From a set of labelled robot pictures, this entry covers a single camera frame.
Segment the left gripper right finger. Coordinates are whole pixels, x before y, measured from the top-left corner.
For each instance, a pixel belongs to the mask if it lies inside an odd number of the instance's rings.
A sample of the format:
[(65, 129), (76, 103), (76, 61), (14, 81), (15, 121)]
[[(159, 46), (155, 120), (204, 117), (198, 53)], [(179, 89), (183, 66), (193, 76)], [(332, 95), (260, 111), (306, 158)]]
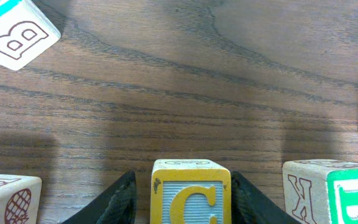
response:
[(231, 171), (232, 224), (300, 224), (240, 172)]

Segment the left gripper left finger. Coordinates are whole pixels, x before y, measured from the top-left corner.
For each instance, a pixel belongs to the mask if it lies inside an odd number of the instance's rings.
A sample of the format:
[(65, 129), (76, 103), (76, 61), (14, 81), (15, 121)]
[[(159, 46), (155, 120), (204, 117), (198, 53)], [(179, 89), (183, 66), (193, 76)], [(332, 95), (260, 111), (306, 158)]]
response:
[(134, 224), (136, 205), (135, 172), (128, 171), (62, 224)]

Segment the yellow O block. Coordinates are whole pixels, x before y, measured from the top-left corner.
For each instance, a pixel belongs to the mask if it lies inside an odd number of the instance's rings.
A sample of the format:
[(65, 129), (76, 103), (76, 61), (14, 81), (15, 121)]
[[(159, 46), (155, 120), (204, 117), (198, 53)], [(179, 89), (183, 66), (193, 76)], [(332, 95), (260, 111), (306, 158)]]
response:
[(0, 224), (35, 224), (42, 179), (0, 174)]

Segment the yellow C block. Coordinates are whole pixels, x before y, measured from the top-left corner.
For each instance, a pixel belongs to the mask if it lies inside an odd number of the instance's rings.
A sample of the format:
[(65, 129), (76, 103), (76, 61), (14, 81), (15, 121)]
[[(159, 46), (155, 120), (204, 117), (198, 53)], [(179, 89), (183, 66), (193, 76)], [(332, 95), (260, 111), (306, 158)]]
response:
[(158, 159), (150, 223), (231, 224), (231, 173), (208, 159)]

